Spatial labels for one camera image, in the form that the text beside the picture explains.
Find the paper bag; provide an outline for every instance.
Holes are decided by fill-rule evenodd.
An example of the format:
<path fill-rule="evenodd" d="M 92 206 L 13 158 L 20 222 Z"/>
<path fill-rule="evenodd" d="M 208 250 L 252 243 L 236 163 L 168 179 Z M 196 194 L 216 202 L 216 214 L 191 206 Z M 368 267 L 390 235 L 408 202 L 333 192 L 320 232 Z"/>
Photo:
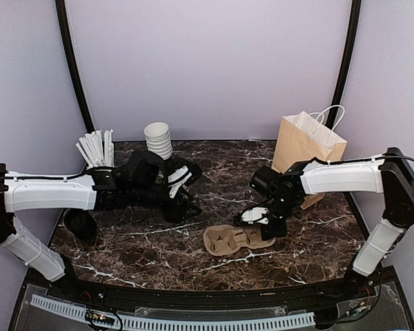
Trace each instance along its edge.
<path fill-rule="evenodd" d="M 335 127 L 345 113 L 343 107 L 338 107 L 343 110 L 343 113 Z M 295 162 L 307 161 L 313 157 L 324 161 L 339 161 L 342 158 L 347 141 L 322 124 L 323 114 L 328 109 L 330 108 L 320 113 L 312 113 L 319 114 L 316 119 L 306 112 L 282 117 L 272 169 L 284 173 Z M 307 209 L 323 197 L 323 194 L 307 196 L 301 205 L 302 209 Z"/>

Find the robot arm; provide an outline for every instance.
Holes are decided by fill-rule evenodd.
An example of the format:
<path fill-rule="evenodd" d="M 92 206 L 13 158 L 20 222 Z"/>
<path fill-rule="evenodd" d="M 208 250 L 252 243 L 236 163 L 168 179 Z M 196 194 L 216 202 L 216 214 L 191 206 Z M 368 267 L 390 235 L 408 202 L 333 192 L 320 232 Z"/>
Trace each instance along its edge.
<path fill-rule="evenodd" d="M 256 171 L 250 186 L 272 199 L 244 211 L 237 225 L 261 223 L 264 240 L 284 237 L 286 219 L 307 194 L 322 192 L 383 193 L 385 211 L 346 273 L 361 285 L 414 224 L 414 171 L 397 148 L 368 159 L 326 163 L 313 159 L 295 163 L 284 174 L 268 167 Z"/>
<path fill-rule="evenodd" d="M 39 176 L 6 170 L 0 163 L 0 246 L 49 281 L 73 274 L 67 259 L 36 238 L 14 215 L 41 208 L 114 210 L 129 205 L 160 208 L 164 219 L 179 223 L 201 210 L 182 188 L 201 176 L 201 168 L 184 159 L 164 161 L 136 151 L 118 169 L 92 170 L 73 176 Z"/>

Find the lavender wall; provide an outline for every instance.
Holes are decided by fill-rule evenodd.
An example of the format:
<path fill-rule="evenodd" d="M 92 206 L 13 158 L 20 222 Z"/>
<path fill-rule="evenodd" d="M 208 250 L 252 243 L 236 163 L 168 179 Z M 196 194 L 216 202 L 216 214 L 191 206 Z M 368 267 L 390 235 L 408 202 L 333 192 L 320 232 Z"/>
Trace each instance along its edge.
<path fill-rule="evenodd" d="M 67 1 L 90 111 L 117 140 L 273 139 L 333 95 L 350 1 Z"/>
<path fill-rule="evenodd" d="M 414 157 L 414 1 L 365 1 L 343 103 L 339 133 L 346 156 L 397 146 Z M 383 197 L 356 194 L 369 228 L 383 213 Z M 414 226 L 389 257 L 414 314 Z"/>
<path fill-rule="evenodd" d="M 75 141 L 83 121 L 70 82 L 54 1 L 0 1 L 0 162 L 60 174 L 83 166 Z M 24 212 L 47 242 L 58 210 Z M 0 330 L 7 330 L 26 268 L 0 248 Z"/>

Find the bag handle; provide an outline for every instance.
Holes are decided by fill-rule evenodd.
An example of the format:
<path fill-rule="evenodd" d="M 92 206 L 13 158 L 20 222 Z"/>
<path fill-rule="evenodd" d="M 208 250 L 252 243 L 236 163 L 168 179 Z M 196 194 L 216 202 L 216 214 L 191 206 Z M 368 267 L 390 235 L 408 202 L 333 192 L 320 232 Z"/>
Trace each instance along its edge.
<path fill-rule="evenodd" d="M 308 116 L 311 115 L 316 115 L 318 114 L 318 116 L 315 118 L 316 122 L 318 122 L 318 126 L 315 128 L 316 123 L 313 124 L 313 129 L 311 130 L 311 134 L 310 137 L 313 137 L 314 133 L 316 132 L 316 130 L 321 126 L 322 122 L 324 121 L 324 114 L 322 112 L 311 112 L 310 114 L 307 114 Z M 301 121 L 304 119 L 305 117 L 302 117 L 299 119 L 299 121 L 296 124 L 296 128 L 299 126 L 299 124 L 301 123 Z"/>
<path fill-rule="evenodd" d="M 320 114 L 321 115 L 324 115 L 324 113 L 325 112 L 328 112 L 331 108 L 334 108 L 334 107 L 339 107 L 339 108 L 341 108 L 342 109 L 342 115 L 340 115 L 340 117 L 339 117 L 339 119 L 337 120 L 337 122 L 335 123 L 335 125 L 333 126 L 333 128 L 331 129 L 331 133 L 329 134 L 329 136 L 328 136 L 328 139 L 326 140 L 326 142 L 328 143 L 328 141 L 330 140 L 330 138 L 331 138 L 331 135 L 334 133 L 334 129 L 339 125 L 339 123 L 340 123 L 340 121 L 344 118 L 344 116 L 345 116 L 345 107 L 344 106 L 342 106 L 342 105 L 332 105 L 332 106 L 330 106 L 330 107 L 328 107 L 328 108 L 326 108 L 326 109 L 324 109 L 324 110 L 322 110 L 321 112 L 320 112 Z M 317 126 L 317 128 L 313 131 L 313 133 L 311 134 L 311 138 L 313 138 L 313 135 L 316 133 L 316 131 L 320 128 L 320 126 L 322 125 L 322 122 L 323 122 L 323 120 L 321 121 L 321 122 L 319 122 L 319 125 Z"/>

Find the stacked paper cup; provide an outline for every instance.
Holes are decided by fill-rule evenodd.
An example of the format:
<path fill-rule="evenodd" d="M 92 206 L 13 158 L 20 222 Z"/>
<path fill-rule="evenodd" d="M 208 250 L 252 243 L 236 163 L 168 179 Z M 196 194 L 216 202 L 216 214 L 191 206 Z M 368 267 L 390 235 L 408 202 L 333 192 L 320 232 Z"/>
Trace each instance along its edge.
<path fill-rule="evenodd" d="M 144 129 L 146 136 L 147 148 L 158 154 L 164 160 L 172 156 L 172 142 L 170 141 L 170 132 L 168 125 L 162 122 L 149 124 Z"/>

